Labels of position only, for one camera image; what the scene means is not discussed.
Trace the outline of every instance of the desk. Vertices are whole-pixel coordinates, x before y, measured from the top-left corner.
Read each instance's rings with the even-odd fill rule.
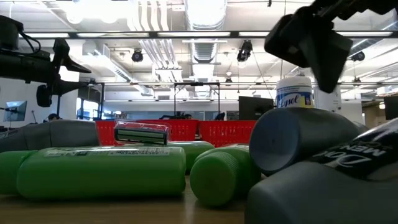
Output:
[[[201,206],[189,186],[181,198],[99,202],[30,202],[0,196],[0,224],[243,224],[244,202],[212,210]]]

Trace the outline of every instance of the computer monitor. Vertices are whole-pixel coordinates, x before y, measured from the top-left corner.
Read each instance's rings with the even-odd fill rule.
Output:
[[[258,120],[274,108],[274,100],[259,97],[239,97],[239,120]]]
[[[386,120],[398,118],[398,96],[384,97]]]
[[[24,121],[27,101],[12,101],[6,103],[3,121]]]

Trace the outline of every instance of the green plastic bottle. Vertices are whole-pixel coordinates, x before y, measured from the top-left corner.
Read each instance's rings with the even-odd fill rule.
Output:
[[[249,147],[243,144],[210,149],[200,154],[192,167],[190,185],[201,203],[222,206],[246,196],[261,179],[252,163]]]
[[[0,161],[14,153],[1,153]],[[180,195],[185,189],[181,147],[49,148],[22,163],[3,162],[0,170],[17,165],[17,192],[34,200]]]
[[[182,147],[185,151],[187,161],[187,172],[190,172],[195,159],[202,153],[214,149],[214,146],[206,141],[174,141],[167,143],[167,146]]]

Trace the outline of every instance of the bottle cap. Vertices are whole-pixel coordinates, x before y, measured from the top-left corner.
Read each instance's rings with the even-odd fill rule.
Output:
[[[0,153],[0,194],[16,195],[17,174],[21,164],[37,151],[10,151]]]
[[[190,184],[198,200],[207,206],[228,203],[236,193],[239,162],[226,152],[214,152],[192,167]]]

